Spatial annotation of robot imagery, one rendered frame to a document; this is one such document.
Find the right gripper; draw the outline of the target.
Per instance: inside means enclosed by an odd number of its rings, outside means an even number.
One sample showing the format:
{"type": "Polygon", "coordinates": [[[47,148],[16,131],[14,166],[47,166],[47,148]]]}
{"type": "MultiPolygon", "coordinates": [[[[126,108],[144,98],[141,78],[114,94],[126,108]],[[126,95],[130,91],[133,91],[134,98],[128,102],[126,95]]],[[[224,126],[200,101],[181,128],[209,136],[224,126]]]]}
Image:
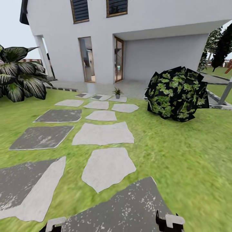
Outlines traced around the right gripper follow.
{"type": "Polygon", "coordinates": [[[158,210],[156,213],[156,223],[159,225],[159,230],[161,232],[182,232],[182,229],[184,228],[181,224],[173,223],[173,228],[169,228],[166,225],[166,220],[159,218],[158,210]]]}

